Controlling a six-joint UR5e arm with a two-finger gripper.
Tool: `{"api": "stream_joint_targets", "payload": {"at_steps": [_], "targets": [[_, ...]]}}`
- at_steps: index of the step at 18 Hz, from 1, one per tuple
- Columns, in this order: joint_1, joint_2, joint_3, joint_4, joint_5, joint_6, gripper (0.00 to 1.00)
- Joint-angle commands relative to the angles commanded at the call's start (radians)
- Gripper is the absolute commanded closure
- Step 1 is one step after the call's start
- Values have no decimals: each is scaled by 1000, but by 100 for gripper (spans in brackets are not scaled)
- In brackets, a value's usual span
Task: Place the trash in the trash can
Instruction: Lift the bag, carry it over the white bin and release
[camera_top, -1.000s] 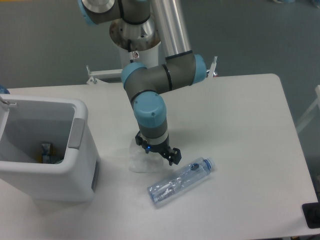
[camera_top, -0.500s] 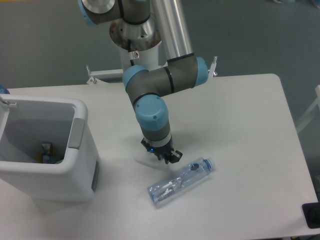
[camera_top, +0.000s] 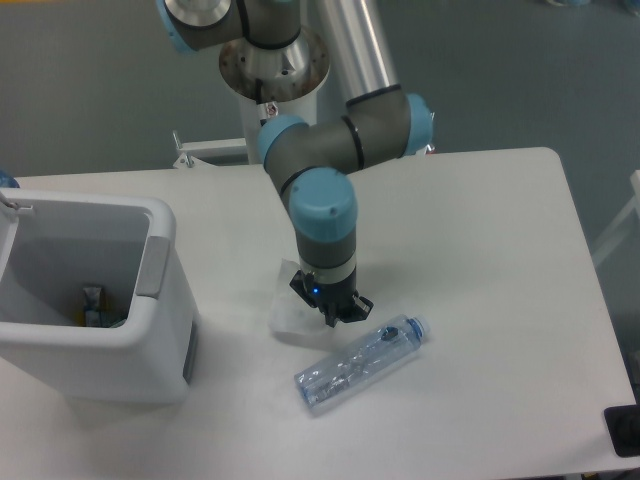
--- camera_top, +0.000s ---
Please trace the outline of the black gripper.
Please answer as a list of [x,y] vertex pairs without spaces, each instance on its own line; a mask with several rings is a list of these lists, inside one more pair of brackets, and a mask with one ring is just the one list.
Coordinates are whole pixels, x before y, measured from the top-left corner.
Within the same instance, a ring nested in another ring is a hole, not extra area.
[[356,273],[336,283],[320,283],[312,273],[298,270],[289,286],[311,308],[325,313],[325,324],[354,323],[366,320],[373,302],[356,295]]

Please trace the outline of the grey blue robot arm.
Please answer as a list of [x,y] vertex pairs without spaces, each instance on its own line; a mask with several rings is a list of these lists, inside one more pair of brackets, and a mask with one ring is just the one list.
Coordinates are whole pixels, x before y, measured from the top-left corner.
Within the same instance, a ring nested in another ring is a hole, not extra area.
[[[366,319],[372,302],[356,287],[357,201],[350,175],[417,153],[433,137],[424,99],[402,90],[372,1],[322,1],[324,31],[301,21],[297,1],[160,1],[175,48],[219,47],[227,85],[254,105],[248,146],[291,220],[300,266],[292,290],[328,326]],[[336,68],[345,114],[316,125],[285,102],[315,90]]]

